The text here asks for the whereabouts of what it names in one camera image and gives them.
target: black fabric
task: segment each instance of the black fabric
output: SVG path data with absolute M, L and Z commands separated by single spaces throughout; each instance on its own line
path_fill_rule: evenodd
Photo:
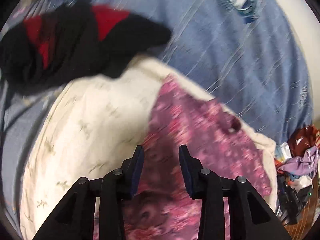
M 29 27 L 24 22 L 9 30 L 0 42 L 3 75 L 23 95 L 97 73 L 117 78 L 136 53 L 165 44 L 171 36 L 166 27 L 129 14 L 99 41 L 95 14 L 82 0 L 31 20 Z

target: pile of clothes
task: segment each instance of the pile of clothes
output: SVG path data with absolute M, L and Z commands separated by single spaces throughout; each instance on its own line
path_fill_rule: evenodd
M 320 132 L 313 125 L 298 129 L 288 142 L 276 147 L 275 163 L 279 175 L 299 191 L 311 185 L 318 170 Z
M 288 142 L 276 147 L 278 194 L 276 215 L 284 225 L 302 219 L 302 210 L 313 192 L 318 175 L 320 132 L 313 125 L 296 130 Z

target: pink floral cloth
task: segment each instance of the pink floral cloth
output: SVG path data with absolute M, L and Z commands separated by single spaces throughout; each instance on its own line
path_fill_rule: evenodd
M 127 240 L 197 239 L 201 200 L 186 192 L 178 148 L 219 176 L 245 176 L 262 195 L 271 193 L 262 166 L 262 152 L 241 129 L 239 120 L 223 112 L 217 99 L 202 101 L 185 92 L 169 75 L 159 91 L 143 146 L 145 161 L 137 195 L 124 202 Z M 230 239 L 228 201 L 225 199 L 226 237 Z M 95 239 L 98 236 L 95 224 Z

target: white fabric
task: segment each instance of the white fabric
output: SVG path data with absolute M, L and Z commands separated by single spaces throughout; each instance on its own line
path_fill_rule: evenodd
M 299 179 L 296 179 L 295 181 L 293 181 L 290 184 L 290 187 L 294 188 L 297 192 L 299 192 L 299 190 L 305 188 L 305 187 L 309 187 L 312 184 L 312 179 L 307 176 L 301 176 Z
M 176 70 L 146 57 L 133 59 L 117 80 L 98 75 L 66 86 L 45 120 L 24 172 L 20 222 L 25 240 L 33 238 L 79 177 L 103 177 L 132 156 L 147 134 L 151 108 L 169 73 L 196 98 L 213 98 Z M 275 142 L 244 122 L 242 129 L 263 150 L 263 165 L 272 187 L 266 200 L 275 210 Z
M 313 91 L 314 120 L 320 121 L 320 23 L 305 0 L 276 0 L 305 57 Z

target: blue fabric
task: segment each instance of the blue fabric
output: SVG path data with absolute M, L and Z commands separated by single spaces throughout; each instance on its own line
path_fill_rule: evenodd
M 29 153 L 59 93 L 50 90 L 22 97 L 0 74 L 1 181 L 4 213 L 21 236 L 20 195 Z
M 51 7 L 72 0 L 50 0 Z M 226 0 L 93 0 L 129 9 L 173 30 L 156 55 L 219 97 L 278 144 L 311 124 L 308 70 L 275 0 L 253 0 L 247 21 Z
M 289 176 L 289 178 L 290 178 L 291 181 L 295 181 L 296 179 L 299 179 L 299 178 L 302 177 L 302 176 L 300 176 L 300 175 L 294 175 L 294 174 L 291 174 L 291 173 L 288 173 L 288 172 L 286 172 L 286 173 L 287 173 L 287 175 Z

